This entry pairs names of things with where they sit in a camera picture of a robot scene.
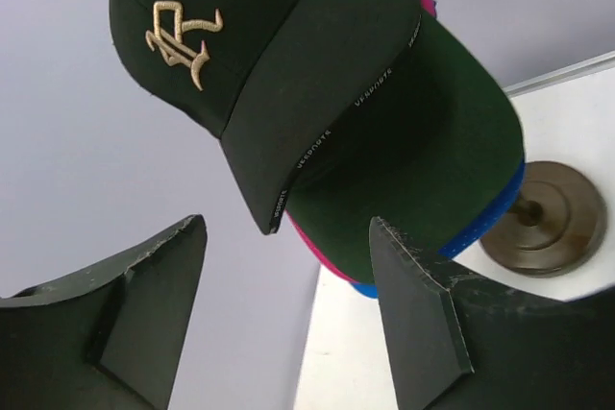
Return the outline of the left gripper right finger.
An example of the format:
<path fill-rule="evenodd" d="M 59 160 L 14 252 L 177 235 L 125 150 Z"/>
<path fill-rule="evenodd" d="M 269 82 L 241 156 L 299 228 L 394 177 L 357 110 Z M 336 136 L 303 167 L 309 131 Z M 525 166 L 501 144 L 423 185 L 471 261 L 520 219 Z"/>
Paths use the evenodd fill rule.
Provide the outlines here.
<path fill-rule="evenodd" d="M 382 218 L 369 245 L 401 409 L 610 409 L 614 292 L 536 296 L 416 249 Z"/>

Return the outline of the dark green baseball cap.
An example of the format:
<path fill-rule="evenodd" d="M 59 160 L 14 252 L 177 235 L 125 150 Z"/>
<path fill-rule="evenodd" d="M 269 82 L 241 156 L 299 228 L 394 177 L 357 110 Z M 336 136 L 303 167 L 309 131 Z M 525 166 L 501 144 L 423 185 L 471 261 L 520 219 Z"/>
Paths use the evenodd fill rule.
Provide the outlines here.
<path fill-rule="evenodd" d="M 340 271 L 373 282 L 373 218 L 438 253 L 499 195 L 522 157 L 523 131 L 507 96 L 424 15 L 382 83 L 305 164 L 286 209 Z"/>

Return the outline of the black baseball cap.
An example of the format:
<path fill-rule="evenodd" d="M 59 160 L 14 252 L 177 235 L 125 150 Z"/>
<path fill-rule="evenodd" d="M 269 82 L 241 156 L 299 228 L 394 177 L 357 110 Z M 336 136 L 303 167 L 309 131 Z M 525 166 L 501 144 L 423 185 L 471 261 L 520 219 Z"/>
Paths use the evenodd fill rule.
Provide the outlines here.
<path fill-rule="evenodd" d="M 113 45 L 151 94 L 217 138 L 260 231 L 346 112 L 389 79 L 421 0 L 109 0 Z"/>

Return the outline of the aluminium rail frame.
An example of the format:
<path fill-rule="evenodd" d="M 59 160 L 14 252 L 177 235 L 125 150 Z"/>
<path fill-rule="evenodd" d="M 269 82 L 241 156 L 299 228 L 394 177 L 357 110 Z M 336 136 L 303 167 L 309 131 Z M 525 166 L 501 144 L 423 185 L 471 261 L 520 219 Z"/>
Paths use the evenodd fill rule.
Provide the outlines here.
<path fill-rule="evenodd" d="M 583 60 L 518 84 L 510 85 L 504 89 L 504 92 L 508 97 L 513 98 L 542 88 L 599 73 L 614 66 L 614 56 L 615 52 L 611 51 L 588 60 Z"/>

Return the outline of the dark brown mannequin stand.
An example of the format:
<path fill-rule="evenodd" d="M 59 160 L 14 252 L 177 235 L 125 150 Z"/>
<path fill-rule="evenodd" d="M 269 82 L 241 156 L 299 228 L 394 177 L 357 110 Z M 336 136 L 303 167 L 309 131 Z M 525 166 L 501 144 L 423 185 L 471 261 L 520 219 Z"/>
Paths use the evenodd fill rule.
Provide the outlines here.
<path fill-rule="evenodd" d="M 561 162 L 534 161 L 514 203 L 480 245 L 513 273 L 556 277 L 596 253 L 607 223 L 606 202 L 590 179 Z"/>

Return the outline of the blue baseball cap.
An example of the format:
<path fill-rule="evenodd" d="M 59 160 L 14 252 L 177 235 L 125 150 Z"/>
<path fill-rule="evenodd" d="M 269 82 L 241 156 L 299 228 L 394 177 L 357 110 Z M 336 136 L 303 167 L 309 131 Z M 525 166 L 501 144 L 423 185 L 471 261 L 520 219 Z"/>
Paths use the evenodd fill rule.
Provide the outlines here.
<path fill-rule="evenodd" d="M 427 13 L 434 18 L 437 18 L 437 2 L 435 0 L 421 0 L 421 4 Z M 525 158 L 522 157 L 519 167 L 516 169 L 514 175 L 499 195 L 491 201 L 491 203 L 478 215 L 477 218 L 475 218 L 463 230 L 458 232 L 446 245 L 441 247 L 438 250 L 438 254 L 448 259 L 454 259 L 473 243 L 483 237 L 490 229 L 492 229 L 496 222 L 501 219 L 504 216 L 504 213 L 512 206 L 514 199 L 517 197 L 517 193 L 521 188 L 522 180 L 525 174 L 525 169 L 526 162 Z M 329 260 L 329 262 L 325 264 L 325 256 L 321 254 L 318 258 L 323 266 L 326 266 L 332 273 L 335 273 L 332 269 L 332 263 Z M 355 280 L 351 280 L 347 276 L 342 276 L 339 271 L 337 271 L 336 274 L 338 277 L 345 279 L 348 283 L 350 283 L 350 285 L 353 286 L 353 288 L 361 295 L 371 299 L 378 297 L 374 282 L 357 282 Z"/>

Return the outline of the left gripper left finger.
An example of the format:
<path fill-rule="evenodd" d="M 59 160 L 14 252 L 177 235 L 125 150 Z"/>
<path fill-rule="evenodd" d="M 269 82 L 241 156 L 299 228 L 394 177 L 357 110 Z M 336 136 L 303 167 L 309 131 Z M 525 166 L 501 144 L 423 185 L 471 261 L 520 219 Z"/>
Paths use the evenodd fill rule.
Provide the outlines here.
<path fill-rule="evenodd" d="M 4 409 L 166 409 L 207 245 L 202 215 L 1 300 Z"/>

